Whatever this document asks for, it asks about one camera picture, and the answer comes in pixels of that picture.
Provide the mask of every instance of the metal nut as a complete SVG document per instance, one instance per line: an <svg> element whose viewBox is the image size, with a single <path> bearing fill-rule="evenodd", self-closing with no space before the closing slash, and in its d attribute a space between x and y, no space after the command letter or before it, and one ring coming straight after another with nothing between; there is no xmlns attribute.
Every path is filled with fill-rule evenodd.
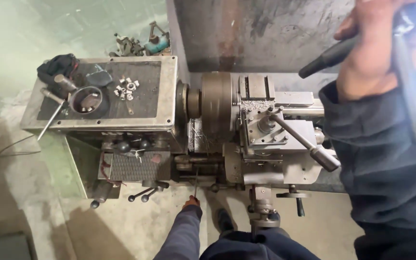
<svg viewBox="0 0 416 260"><path fill-rule="evenodd" d="M130 82L130 83L128 83L128 84L126 85L126 88L127 88L128 90L134 91L134 90L136 90L136 84L134 84L134 83Z"/></svg>

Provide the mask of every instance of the dark sleeve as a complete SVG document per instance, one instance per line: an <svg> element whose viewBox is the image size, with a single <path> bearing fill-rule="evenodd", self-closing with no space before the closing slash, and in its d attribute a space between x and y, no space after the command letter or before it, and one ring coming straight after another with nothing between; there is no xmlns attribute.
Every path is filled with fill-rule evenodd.
<svg viewBox="0 0 416 260"><path fill-rule="evenodd" d="M200 255L202 209L188 205L176 216L170 233L154 260L195 260Z"/></svg>
<svg viewBox="0 0 416 260"><path fill-rule="evenodd" d="M339 104L332 82L319 96L351 216L365 231L357 257L416 259L416 143L400 90Z"/></svg>

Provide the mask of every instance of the electrical cable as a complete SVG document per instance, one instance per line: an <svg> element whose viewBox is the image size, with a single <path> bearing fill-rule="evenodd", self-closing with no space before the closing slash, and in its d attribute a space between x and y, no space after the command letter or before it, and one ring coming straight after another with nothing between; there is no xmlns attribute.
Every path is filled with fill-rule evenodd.
<svg viewBox="0 0 416 260"><path fill-rule="evenodd" d="M41 151L36 151L36 152L18 152L18 153L11 154L11 155L1 155L1 153L2 153L3 151L6 151L8 148L10 148L10 147L14 146L15 144L18 144L18 143L20 143L20 142L22 142L22 141L25 141L26 139L29 139L29 138L31 138L31 137L34 137L34 136L35 136L35 135L31 135L31 136L25 137L25 138L23 138L23 139L18 140L18 141L17 141L17 142L15 142L15 143L12 143L12 144L10 144L10 145L8 145L8 146L4 147L4 148L0 151L0 157L27 156L27 155L32 155L32 154L37 154L37 153L40 153Z"/></svg>

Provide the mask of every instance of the worker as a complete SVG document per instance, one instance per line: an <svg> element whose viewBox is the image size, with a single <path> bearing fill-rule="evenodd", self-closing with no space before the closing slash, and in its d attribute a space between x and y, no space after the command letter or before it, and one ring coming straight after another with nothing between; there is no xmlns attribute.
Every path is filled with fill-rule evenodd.
<svg viewBox="0 0 416 260"><path fill-rule="evenodd" d="M354 243L360 260L416 259L416 143L390 70L393 16L408 2L414 1L356 0L335 39L356 33L361 39L336 82L319 93L324 131L342 164L340 179L351 199L351 216L365 231ZM416 66L416 31L409 37ZM154 259L199 259L201 215L199 201L191 196ZM221 237L201 260L318 259L278 229L259 231L253 239L234 231L225 210L218 224Z"/></svg>

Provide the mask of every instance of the black shoe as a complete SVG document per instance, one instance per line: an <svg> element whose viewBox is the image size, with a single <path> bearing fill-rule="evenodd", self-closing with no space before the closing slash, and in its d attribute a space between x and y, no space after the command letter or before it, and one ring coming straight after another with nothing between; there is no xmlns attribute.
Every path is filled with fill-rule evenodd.
<svg viewBox="0 0 416 260"><path fill-rule="evenodd" d="M278 221L280 221L279 212L269 213L268 218L271 219L271 220L278 220Z"/></svg>
<svg viewBox="0 0 416 260"><path fill-rule="evenodd" d="M232 219L229 216L228 211L226 209L218 210L218 226L219 229L221 229L221 232L234 229Z"/></svg>

